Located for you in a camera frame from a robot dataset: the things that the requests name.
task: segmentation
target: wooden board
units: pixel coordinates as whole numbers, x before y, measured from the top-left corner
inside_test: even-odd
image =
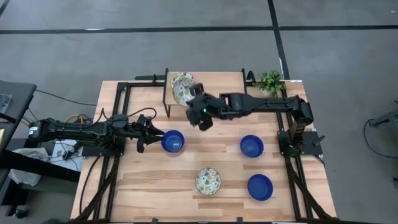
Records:
[[[179,105],[173,97],[170,81],[179,72],[169,72],[166,84],[166,105]],[[220,93],[244,93],[243,74],[241,72],[188,72],[196,83],[202,83],[205,91],[218,97]]]
[[[117,82],[103,82],[97,117],[102,107],[107,115],[111,114],[116,85]],[[287,88],[288,95],[299,94],[305,98],[302,83],[288,82]],[[248,88],[248,93],[262,96],[253,87]],[[128,113],[147,106],[154,107],[157,110],[154,125],[164,131],[181,131],[185,136],[185,147],[182,152],[170,154],[157,142],[139,154],[136,140],[127,140],[125,154],[120,160],[112,222],[149,222],[152,218],[161,222],[233,222],[236,217],[243,217],[245,221],[294,220],[284,159],[279,154],[276,138],[275,113],[256,113],[232,121],[214,119],[214,126],[202,132],[190,126],[185,108],[173,108],[171,117],[167,118],[162,94],[163,88],[159,87],[133,88]],[[153,113],[150,110],[143,112],[148,116]],[[136,119],[137,116],[133,116],[130,121]],[[262,156],[251,159],[241,153],[239,142],[247,134],[255,134],[262,139]],[[81,190],[94,159],[84,162],[71,218],[78,215]],[[303,156],[302,160],[309,190],[326,212],[335,216],[323,165],[313,156]],[[101,165],[102,159],[88,179],[83,208],[97,191]],[[204,167],[212,167],[221,175],[221,188],[214,196],[204,196],[195,187],[195,176]],[[247,181],[254,174],[264,174],[274,184],[274,193],[266,202],[252,199],[246,190]],[[299,200],[304,217],[302,197]],[[100,217],[104,217],[105,205],[106,199],[102,200]]]

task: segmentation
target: concrete floor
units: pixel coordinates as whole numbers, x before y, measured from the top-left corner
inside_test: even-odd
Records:
[[[396,1],[277,0],[275,9],[280,26],[398,24]],[[11,0],[0,18],[0,30],[271,24],[265,0]],[[398,177],[398,162],[367,149],[362,130],[367,119],[398,106],[393,102],[398,100],[398,30],[281,35],[290,77],[304,81],[315,126],[326,135],[322,148],[338,216],[397,223],[398,190],[392,177]],[[279,69],[272,31],[0,35],[0,49],[0,79],[32,82],[41,90],[87,103],[96,103],[103,80],[162,74],[165,67],[200,71],[244,67],[255,73]],[[39,93],[31,108],[39,118],[94,112],[92,107]],[[26,131],[20,127],[16,137],[24,137]],[[368,129],[367,135],[375,150],[398,156],[392,127]],[[40,195],[29,202],[37,205],[30,217],[7,222],[67,219],[73,198],[65,198],[72,196]]]

